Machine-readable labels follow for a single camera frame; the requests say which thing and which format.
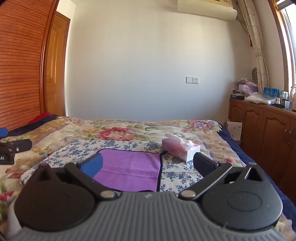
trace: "floral bedspread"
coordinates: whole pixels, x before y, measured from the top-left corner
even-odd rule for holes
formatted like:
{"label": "floral bedspread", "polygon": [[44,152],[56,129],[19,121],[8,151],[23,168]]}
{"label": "floral bedspread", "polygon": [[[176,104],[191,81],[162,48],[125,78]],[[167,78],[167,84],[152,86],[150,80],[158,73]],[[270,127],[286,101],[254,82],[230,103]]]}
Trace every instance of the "floral bedspread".
{"label": "floral bedspread", "polygon": [[[24,135],[4,138],[1,141],[30,139],[33,147],[16,154],[14,165],[0,166],[0,219],[6,219],[9,203],[22,188],[20,177],[25,183],[38,163],[60,167],[71,160],[83,161],[102,148],[161,152],[161,141],[167,132],[201,145],[201,152],[214,161],[244,166],[218,135],[220,130],[212,120],[134,122],[59,117]],[[163,157],[161,191],[178,193],[201,178],[192,162],[184,163],[171,155]],[[284,217],[280,221],[279,229],[284,233],[290,223]]]}

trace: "window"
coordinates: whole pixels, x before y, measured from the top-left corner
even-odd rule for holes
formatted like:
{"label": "window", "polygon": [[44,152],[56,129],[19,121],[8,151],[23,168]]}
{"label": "window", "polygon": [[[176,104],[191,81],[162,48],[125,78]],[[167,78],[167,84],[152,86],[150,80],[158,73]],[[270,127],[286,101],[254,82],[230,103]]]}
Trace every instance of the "window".
{"label": "window", "polygon": [[282,50],[284,48],[287,56],[285,90],[289,91],[296,84],[296,5],[291,0],[276,0],[272,5],[275,7],[272,9],[274,16],[278,18],[278,30],[282,34]]}

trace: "switch plate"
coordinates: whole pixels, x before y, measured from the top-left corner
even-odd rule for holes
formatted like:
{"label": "switch plate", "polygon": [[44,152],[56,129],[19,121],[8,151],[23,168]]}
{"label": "switch plate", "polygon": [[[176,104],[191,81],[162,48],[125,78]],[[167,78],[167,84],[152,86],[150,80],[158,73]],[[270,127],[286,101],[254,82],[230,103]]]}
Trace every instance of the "switch plate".
{"label": "switch plate", "polygon": [[186,77],[186,83],[192,84],[193,83],[193,77]]}
{"label": "switch plate", "polygon": [[198,77],[193,77],[193,83],[198,84]]}

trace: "bed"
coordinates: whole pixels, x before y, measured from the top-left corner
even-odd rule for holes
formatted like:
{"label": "bed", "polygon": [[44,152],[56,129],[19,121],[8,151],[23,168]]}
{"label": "bed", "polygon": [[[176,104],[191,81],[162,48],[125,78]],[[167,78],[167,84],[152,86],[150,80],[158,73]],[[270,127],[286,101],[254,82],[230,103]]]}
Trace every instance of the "bed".
{"label": "bed", "polygon": [[[201,145],[201,152],[214,161],[226,160],[234,166],[254,162],[240,149],[227,129],[212,120],[135,122],[81,120],[49,115],[10,131],[8,137],[2,139],[30,139],[33,147],[30,151],[16,154],[14,165],[0,166],[1,219],[7,218],[9,204],[19,194],[38,164],[48,163],[51,167],[63,167],[70,161],[82,162],[102,149],[160,153],[161,141],[167,132]],[[192,161],[184,163],[169,154],[162,157],[159,170],[156,191],[173,191],[177,194],[202,178]],[[296,208],[272,180],[271,183],[280,195],[284,207],[276,228],[288,240],[293,240]]]}

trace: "red fabric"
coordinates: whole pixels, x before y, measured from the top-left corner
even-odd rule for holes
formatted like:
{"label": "red fabric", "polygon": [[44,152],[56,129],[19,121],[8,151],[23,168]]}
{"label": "red fabric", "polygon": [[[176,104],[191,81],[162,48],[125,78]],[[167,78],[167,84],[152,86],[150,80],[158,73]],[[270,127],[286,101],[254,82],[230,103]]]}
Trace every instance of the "red fabric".
{"label": "red fabric", "polygon": [[44,118],[44,117],[47,117],[47,116],[49,116],[49,115],[51,115],[51,113],[50,112],[44,112],[44,113],[42,113],[42,114],[40,114],[40,115],[38,115],[37,117],[35,117],[33,120],[31,120],[28,124],[31,124],[31,123],[34,123],[34,122],[36,122],[36,121],[38,121],[38,120],[40,120],[40,119],[42,119],[42,118]]}

